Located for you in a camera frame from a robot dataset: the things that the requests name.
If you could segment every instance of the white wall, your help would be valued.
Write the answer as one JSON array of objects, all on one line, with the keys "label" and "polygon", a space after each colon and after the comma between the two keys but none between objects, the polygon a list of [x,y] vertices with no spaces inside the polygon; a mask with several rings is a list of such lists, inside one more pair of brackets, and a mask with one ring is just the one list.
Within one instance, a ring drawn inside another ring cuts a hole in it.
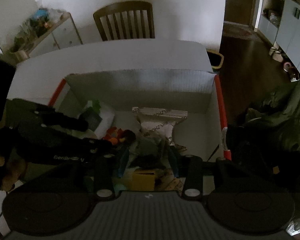
[{"label": "white wall", "polygon": [[[72,14],[83,43],[101,41],[92,14],[125,0],[42,0],[42,5]],[[153,5],[156,38],[198,41],[219,49],[225,0],[145,0]]]},{"label": "white wall", "polygon": [[13,44],[18,27],[36,10],[35,0],[0,0],[0,46]]}]

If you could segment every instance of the chair backrest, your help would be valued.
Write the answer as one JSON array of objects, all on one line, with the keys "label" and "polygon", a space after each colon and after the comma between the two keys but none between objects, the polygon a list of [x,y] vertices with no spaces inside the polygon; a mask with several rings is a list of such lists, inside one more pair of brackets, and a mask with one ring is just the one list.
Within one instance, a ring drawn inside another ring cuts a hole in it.
[{"label": "chair backrest", "polygon": [[102,21],[106,22],[111,40],[115,40],[113,26],[119,40],[122,37],[124,39],[154,38],[152,4],[148,2],[126,1],[113,3],[96,11],[93,18],[103,41],[108,41],[108,38]]}]

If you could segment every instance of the cabinet drawer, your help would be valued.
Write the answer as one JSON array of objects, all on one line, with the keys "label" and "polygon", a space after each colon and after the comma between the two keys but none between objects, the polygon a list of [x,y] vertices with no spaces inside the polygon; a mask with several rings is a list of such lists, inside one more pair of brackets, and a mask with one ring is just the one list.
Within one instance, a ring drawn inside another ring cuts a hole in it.
[{"label": "cabinet drawer", "polygon": [[54,50],[58,50],[58,47],[52,34],[50,34],[29,53],[29,57],[37,57]]},{"label": "cabinet drawer", "polygon": [[70,18],[56,28],[53,35],[60,49],[80,45],[79,37]]},{"label": "cabinet drawer", "polygon": [[278,28],[269,21],[269,25],[266,32],[266,38],[270,41],[271,44],[274,44],[275,38],[277,37],[277,33]]},{"label": "cabinet drawer", "polygon": [[300,9],[300,5],[292,0],[285,0],[282,18],[276,42],[280,45],[284,52],[287,52],[290,41],[296,31],[298,19],[295,17],[296,8]]},{"label": "cabinet drawer", "polygon": [[261,31],[261,33],[264,36],[266,36],[268,25],[269,25],[269,20],[266,17],[264,17],[263,15],[261,15],[259,25],[258,25],[258,30]]}]

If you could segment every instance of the plush toy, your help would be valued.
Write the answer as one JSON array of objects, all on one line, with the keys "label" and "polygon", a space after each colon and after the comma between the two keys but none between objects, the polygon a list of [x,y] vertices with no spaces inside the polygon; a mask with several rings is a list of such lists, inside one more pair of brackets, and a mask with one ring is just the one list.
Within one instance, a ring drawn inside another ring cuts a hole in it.
[{"label": "plush toy", "polygon": [[103,137],[112,143],[112,145],[117,145],[118,143],[132,143],[136,139],[136,135],[133,131],[117,129],[117,127],[110,127],[107,130],[106,136]]}]

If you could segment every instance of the circular pad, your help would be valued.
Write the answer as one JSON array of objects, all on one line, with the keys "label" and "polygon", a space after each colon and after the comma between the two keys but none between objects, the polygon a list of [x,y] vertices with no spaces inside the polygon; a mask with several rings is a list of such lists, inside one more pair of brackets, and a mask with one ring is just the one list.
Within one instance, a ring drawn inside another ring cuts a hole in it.
[{"label": "circular pad", "polygon": [[2,210],[11,230],[26,235],[46,236],[76,226],[86,217],[90,207],[86,192],[81,192],[73,185],[63,185],[57,193],[16,189],[5,198]]},{"label": "circular pad", "polygon": [[284,229],[294,213],[291,195],[257,178],[230,179],[207,199],[211,215],[223,226],[249,234]]}]

